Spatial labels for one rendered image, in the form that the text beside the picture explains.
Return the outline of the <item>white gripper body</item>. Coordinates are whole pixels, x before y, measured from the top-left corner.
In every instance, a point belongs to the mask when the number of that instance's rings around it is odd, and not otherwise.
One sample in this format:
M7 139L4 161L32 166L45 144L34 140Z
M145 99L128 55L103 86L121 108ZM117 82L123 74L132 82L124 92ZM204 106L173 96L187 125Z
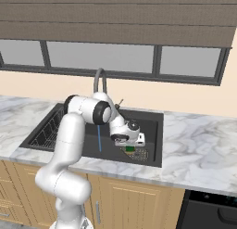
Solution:
M123 142L116 141L115 145L116 146L145 146L145 137L143 135L140 135L138 137L138 139L134 142L131 142L131 141L123 141Z

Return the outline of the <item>black kitchen sink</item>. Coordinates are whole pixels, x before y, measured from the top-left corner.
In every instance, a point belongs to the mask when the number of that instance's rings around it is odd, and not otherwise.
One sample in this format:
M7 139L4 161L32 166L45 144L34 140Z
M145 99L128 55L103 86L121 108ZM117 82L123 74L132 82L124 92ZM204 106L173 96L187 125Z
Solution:
M29 142L43 126L48 118L51 110L42 121L35 127L35 129L23 141L20 147L28 149L36 149L31 147ZM104 125L100 127L102 152L98 148L97 127L95 125L87 124L85 127L85 138L82 155L84 157L95 159L107 159L119 162L140 164L144 166L162 167L162 146L163 146L163 113L154 113L148 111L136 111L128 109L120 109L119 113L126 120L135 120L140 125L140 130L145 137L145 148L148 151L148 161L132 160L126 156L118 146L110 139L109 126Z

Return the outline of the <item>blue water stream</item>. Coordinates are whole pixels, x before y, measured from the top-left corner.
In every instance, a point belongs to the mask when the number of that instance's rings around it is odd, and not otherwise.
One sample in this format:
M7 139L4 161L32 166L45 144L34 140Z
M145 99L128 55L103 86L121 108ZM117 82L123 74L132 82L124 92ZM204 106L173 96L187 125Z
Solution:
M100 125L97 125L97 137L98 137L98 148L101 153L102 152L102 144L101 144Z

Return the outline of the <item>black sink dish rack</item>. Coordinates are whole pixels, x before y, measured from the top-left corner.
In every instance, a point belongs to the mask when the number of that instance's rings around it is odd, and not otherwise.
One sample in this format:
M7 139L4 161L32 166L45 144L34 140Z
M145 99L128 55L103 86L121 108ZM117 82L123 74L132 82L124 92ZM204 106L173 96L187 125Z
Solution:
M59 124L64 116L62 105L56 105L46 122L29 142L31 147L45 151L54 151Z

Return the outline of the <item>light wood cupboard door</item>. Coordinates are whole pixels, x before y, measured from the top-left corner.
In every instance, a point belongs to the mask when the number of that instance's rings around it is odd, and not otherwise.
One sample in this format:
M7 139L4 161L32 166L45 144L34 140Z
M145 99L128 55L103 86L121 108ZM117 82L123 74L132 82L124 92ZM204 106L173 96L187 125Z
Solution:
M176 229L184 189L88 175L95 229ZM99 201L101 223L96 220Z
M39 229L49 229L57 218L56 198L36 185L35 176L40 167L15 163L15 168L23 184L27 199L30 201L36 226Z

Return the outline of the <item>grey gooseneck tap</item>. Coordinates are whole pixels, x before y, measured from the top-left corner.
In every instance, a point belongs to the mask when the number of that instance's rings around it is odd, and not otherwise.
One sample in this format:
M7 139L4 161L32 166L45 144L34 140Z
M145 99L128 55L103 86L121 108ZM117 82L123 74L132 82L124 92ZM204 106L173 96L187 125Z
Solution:
M95 93L98 91L98 88L99 88L99 79L102 79L103 92L106 94L107 93L107 88L106 88L106 72L102 68L99 68L96 71L96 74L94 76L94 92Z

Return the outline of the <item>dark framed window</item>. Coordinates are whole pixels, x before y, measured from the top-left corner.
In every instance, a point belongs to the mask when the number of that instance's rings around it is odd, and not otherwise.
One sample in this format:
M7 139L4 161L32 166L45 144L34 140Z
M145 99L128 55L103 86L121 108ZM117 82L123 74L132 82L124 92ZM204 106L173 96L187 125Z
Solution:
M0 39L0 70L219 86L228 47Z

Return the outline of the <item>black dishwasher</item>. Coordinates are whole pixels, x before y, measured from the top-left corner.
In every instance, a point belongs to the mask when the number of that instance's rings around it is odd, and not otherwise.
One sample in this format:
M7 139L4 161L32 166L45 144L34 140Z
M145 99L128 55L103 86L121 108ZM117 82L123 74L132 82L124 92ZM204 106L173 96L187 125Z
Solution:
M176 229L237 229L237 197L185 190Z

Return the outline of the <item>brown window blind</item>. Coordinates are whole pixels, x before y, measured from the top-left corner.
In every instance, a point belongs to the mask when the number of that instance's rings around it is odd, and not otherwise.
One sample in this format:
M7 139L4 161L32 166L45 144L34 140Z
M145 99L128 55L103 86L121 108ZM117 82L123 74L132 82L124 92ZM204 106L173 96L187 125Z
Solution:
M230 47L237 0L0 0L0 38Z

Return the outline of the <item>light wood drawer front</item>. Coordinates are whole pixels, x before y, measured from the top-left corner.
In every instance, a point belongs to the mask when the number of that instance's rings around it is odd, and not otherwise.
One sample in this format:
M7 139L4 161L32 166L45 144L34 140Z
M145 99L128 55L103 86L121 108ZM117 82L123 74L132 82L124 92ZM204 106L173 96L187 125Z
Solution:
M2 160L0 160L0 213L9 214L9 217L0 216L1 220L24 225L31 224Z

